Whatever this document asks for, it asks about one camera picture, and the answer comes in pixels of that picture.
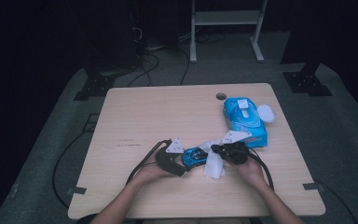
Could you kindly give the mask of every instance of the blue plastic item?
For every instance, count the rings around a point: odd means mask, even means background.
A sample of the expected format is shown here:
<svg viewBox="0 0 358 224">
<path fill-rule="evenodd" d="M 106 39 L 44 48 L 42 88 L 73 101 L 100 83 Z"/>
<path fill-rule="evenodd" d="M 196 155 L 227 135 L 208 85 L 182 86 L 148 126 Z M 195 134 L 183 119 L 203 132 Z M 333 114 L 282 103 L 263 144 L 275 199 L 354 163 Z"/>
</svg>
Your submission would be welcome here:
<svg viewBox="0 0 358 224">
<path fill-rule="evenodd" d="M 240 108 L 241 100 L 247 100 L 247 108 Z M 247 97 L 227 98 L 224 103 L 224 113 L 231 131 L 251 134 L 243 140 L 248 147 L 266 147 L 268 145 L 264 121 L 258 116 L 257 107 L 251 99 Z"/>
<path fill-rule="evenodd" d="M 191 170 L 191 168 L 205 164 L 207 157 L 208 153 L 199 147 L 192 147 L 182 154 L 182 162 L 187 170 Z"/>
</svg>

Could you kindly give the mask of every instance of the blue container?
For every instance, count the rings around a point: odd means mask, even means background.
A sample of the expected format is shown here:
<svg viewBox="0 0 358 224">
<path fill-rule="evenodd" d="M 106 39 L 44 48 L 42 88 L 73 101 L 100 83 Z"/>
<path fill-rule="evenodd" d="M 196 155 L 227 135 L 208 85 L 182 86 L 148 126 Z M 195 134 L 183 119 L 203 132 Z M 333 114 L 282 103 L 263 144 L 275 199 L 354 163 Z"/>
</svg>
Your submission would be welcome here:
<svg viewBox="0 0 358 224">
<path fill-rule="evenodd" d="M 231 131 L 247 132 L 251 136 L 243 139 L 248 147 L 266 147 L 268 135 L 264 121 L 257 113 L 255 103 L 247 97 L 227 98 L 224 103 L 224 113 Z"/>
</svg>

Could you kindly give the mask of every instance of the white object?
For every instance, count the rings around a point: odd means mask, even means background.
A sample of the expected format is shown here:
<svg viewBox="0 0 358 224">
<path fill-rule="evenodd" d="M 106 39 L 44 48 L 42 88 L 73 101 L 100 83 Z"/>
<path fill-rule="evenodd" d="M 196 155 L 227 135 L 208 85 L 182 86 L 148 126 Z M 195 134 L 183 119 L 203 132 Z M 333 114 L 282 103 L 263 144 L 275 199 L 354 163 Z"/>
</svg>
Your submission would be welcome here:
<svg viewBox="0 0 358 224">
<path fill-rule="evenodd" d="M 165 149 L 167 153 L 183 153 L 185 150 L 182 147 L 182 144 L 180 143 L 180 140 L 178 137 L 175 138 L 175 140 L 172 141 L 172 143 Z"/>
<path fill-rule="evenodd" d="M 208 157 L 205 163 L 204 175 L 218 179 L 220 176 L 225 175 L 225 169 L 223 168 L 223 159 L 220 157 L 219 154 L 214 153 L 212 151 L 212 145 L 222 145 L 222 141 L 220 140 L 212 140 L 209 142 L 205 142 L 200 145 L 200 149 L 204 152 L 208 153 Z"/>
<path fill-rule="evenodd" d="M 244 138 L 252 136 L 251 133 L 248 132 L 235 132 L 235 131 L 229 131 L 226 136 L 223 138 L 222 143 L 235 143 L 238 142 Z"/>
<path fill-rule="evenodd" d="M 272 122 L 275 120 L 275 113 L 269 105 L 260 105 L 257 107 L 258 116 L 265 122 Z"/>
<path fill-rule="evenodd" d="M 237 103 L 238 103 L 238 106 L 240 107 L 240 109 L 249 108 L 249 103 L 248 103 L 247 99 L 238 100 Z"/>
</svg>

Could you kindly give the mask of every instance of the small round object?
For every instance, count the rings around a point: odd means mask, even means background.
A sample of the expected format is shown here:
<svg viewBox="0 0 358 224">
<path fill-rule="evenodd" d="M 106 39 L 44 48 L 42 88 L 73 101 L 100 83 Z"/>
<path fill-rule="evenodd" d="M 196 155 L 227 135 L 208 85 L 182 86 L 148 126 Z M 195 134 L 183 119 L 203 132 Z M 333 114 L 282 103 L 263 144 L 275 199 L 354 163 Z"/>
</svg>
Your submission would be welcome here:
<svg viewBox="0 0 358 224">
<path fill-rule="evenodd" d="M 272 122 L 275 120 L 275 114 L 269 105 L 260 105 L 257 107 L 258 116 L 264 122 Z"/>
</svg>

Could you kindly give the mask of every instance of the light wood tabletop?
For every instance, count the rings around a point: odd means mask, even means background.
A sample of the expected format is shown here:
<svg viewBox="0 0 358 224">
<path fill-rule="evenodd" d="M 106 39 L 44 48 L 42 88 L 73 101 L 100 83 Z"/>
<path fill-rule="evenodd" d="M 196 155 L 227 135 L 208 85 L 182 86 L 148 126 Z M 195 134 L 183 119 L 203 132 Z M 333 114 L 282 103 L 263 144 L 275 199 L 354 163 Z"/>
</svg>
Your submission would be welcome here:
<svg viewBox="0 0 358 224">
<path fill-rule="evenodd" d="M 111 89 L 105 98 L 68 216 L 78 219 L 99 213 L 123 189 L 132 169 L 159 141 L 179 137 L 184 148 L 222 139 L 228 131 L 223 103 L 227 97 L 249 97 L 269 105 L 276 119 L 266 123 L 268 146 L 256 152 L 271 172 L 275 191 L 298 215 L 325 211 L 296 140 L 269 84 L 225 84 Z M 234 169 L 211 179 L 203 166 L 182 177 L 161 178 L 141 189 L 128 218 L 260 217 L 269 214 Z"/>
</svg>

